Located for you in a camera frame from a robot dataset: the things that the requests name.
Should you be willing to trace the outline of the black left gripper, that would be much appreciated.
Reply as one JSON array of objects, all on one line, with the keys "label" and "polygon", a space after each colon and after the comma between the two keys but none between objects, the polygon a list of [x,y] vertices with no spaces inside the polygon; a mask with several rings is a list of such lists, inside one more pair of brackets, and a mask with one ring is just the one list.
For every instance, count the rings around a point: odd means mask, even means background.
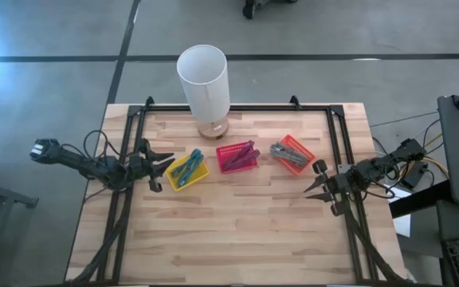
[{"label": "black left gripper", "polygon": [[175,161],[175,159],[169,159],[174,154],[153,152],[149,141],[145,138],[138,140],[135,148],[136,150],[128,156],[127,168],[130,172],[130,178],[137,180],[149,176],[150,189],[154,192],[160,192],[162,185],[157,182],[156,178],[162,176],[167,168]]}]

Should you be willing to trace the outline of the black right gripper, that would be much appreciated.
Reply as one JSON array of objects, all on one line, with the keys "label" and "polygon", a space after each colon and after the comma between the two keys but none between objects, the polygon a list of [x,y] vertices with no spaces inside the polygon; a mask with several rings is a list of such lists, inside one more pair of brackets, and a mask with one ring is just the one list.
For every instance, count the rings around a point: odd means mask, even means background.
[{"label": "black right gripper", "polygon": [[343,195],[346,193],[344,183],[346,178],[344,175],[329,177],[326,173],[328,169],[327,165],[322,159],[315,161],[312,167],[318,176],[315,178],[314,183],[307,187],[304,192],[311,191],[317,187],[322,187],[323,192],[321,194],[309,195],[306,199],[318,199],[324,202],[330,202],[331,212],[335,216],[344,214],[347,210],[343,202]]}]

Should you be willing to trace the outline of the yellow plastic basket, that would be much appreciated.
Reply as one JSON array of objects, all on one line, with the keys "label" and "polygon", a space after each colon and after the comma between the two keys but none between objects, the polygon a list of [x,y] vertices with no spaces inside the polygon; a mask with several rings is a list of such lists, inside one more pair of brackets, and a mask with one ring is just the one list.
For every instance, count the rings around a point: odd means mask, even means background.
[{"label": "yellow plastic basket", "polygon": [[191,174],[191,177],[189,178],[189,181],[184,185],[184,186],[179,186],[178,185],[178,177],[174,177],[172,175],[172,171],[180,166],[181,164],[184,164],[188,160],[189,156],[186,155],[180,159],[175,160],[166,170],[165,175],[167,176],[170,185],[172,186],[174,191],[182,191],[190,186],[192,186],[195,183],[198,183],[202,181],[205,177],[207,177],[210,174],[210,171],[208,167],[206,166],[205,162],[202,161],[197,169]]}]

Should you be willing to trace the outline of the orange plastic basket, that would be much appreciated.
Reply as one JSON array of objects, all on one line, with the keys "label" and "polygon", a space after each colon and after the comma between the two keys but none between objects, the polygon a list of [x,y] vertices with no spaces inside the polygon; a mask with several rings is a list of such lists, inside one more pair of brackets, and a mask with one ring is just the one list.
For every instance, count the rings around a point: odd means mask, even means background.
[{"label": "orange plastic basket", "polygon": [[273,143],[270,155],[294,175],[300,175],[316,158],[301,142],[291,135]]}]

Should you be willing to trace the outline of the red plastic basket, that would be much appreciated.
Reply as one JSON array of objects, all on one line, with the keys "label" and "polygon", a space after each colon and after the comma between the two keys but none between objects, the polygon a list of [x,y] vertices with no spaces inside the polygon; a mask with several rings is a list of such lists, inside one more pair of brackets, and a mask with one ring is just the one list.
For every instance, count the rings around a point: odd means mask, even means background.
[{"label": "red plastic basket", "polygon": [[246,145],[247,145],[247,142],[242,142],[242,143],[235,143],[235,144],[216,148],[218,167],[219,167],[219,171],[222,174],[228,175],[231,173],[247,171],[247,170],[254,169],[255,167],[258,167],[257,159],[254,158],[231,170],[225,170],[223,168],[223,163],[233,158]]}]

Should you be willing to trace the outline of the white paper sheet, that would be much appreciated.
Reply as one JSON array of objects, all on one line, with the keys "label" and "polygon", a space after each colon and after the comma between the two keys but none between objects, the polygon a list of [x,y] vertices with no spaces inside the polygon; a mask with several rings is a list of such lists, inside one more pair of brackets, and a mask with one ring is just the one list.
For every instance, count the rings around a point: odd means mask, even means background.
[{"label": "white paper sheet", "polygon": [[[393,203],[396,200],[405,198],[410,195],[410,192],[404,191],[402,189],[398,189],[393,187],[392,192],[394,193],[394,197],[392,199],[388,199],[388,203]],[[411,215],[403,215],[398,218],[393,219],[394,228],[397,235],[401,235],[403,237],[409,238],[410,237],[410,223],[411,223]]]}]

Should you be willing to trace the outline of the white shade wooden base lamp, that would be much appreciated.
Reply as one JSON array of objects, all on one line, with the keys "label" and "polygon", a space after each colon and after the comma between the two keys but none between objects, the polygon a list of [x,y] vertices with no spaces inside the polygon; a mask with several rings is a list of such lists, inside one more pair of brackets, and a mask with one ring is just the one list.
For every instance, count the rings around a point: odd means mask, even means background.
[{"label": "white shade wooden base lamp", "polygon": [[201,137],[224,137],[231,105],[226,55],[212,45],[195,45],[182,52],[176,69]]}]

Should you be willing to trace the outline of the black power adapter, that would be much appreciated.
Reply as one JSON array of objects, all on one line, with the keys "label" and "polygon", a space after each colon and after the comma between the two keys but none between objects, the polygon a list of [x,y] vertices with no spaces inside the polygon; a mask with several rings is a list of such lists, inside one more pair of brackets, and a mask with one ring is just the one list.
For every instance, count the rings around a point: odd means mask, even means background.
[{"label": "black power adapter", "polygon": [[427,163],[415,163],[412,166],[412,168],[406,173],[406,176],[402,181],[403,185],[409,189],[415,188],[422,179],[423,175],[426,173],[427,169]]}]

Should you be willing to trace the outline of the black wheeled chair base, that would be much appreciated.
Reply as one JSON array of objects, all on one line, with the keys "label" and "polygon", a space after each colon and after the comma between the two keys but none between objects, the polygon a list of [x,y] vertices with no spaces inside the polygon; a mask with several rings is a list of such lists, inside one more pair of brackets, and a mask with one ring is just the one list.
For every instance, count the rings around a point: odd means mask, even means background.
[{"label": "black wheeled chair base", "polygon": [[271,0],[245,0],[245,4],[242,7],[242,15],[251,20],[254,18],[256,9],[261,8]]}]

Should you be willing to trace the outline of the black aluminium table frame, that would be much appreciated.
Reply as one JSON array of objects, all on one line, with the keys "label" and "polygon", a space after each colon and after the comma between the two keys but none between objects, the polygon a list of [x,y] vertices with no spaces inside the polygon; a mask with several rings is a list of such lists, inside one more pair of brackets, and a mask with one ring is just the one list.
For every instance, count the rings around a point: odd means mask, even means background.
[{"label": "black aluminium table frame", "polygon": [[314,172],[294,175],[269,154],[292,135],[323,156],[328,170],[348,159],[346,133],[332,106],[236,104],[229,112],[229,145],[252,140],[258,165],[223,174],[218,144],[202,138],[183,105],[155,105],[138,121],[124,104],[108,107],[102,128],[124,144],[124,133],[145,136],[158,152],[179,159],[194,149],[209,174],[181,191],[171,183],[155,193],[136,183],[131,199],[120,282],[133,285],[310,285],[376,278],[375,263],[346,221],[327,203],[308,198]]}]

